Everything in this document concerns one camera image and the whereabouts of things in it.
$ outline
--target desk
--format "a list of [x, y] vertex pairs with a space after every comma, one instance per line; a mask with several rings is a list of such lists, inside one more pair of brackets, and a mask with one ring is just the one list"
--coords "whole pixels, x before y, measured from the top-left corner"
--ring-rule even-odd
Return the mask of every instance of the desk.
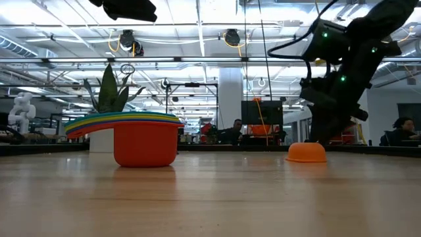
[[180, 152], [159, 169], [106, 153], [2, 157], [0, 236], [419, 236], [421, 159], [285, 155]]

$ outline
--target pillar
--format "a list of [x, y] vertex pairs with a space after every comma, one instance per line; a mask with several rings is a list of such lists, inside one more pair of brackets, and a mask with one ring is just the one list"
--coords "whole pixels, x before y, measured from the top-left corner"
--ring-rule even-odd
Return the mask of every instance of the pillar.
[[241, 68], [219, 68], [218, 99], [218, 129], [231, 128], [236, 119], [241, 119], [243, 99]]

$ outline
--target computer monitor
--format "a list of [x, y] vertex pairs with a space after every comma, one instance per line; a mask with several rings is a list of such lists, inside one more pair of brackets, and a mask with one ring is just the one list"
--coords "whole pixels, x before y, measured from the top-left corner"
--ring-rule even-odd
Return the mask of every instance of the computer monitor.
[[[265, 125], [282, 126], [284, 124], [282, 101], [259, 101], [259, 105]], [[241, 120], [246, 125], [262, 125], [256, 101], [241, 102]]]

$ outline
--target red object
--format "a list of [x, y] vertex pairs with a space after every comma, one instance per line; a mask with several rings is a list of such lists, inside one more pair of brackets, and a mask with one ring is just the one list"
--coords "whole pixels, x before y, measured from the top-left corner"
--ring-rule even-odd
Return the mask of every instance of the red object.
[[148, 122], [114, 127], [114, 158], [123, 167], [164, 167], [177, 156], [179, 124]]

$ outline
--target small orange bowl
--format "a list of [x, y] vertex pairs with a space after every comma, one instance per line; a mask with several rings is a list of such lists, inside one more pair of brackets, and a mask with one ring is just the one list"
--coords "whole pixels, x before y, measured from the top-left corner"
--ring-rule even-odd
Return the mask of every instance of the small orange bowl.
[[287, 161], [300, 163], [326, 162], [326, 151], [319, 143], [295, 143], [289, 147]]

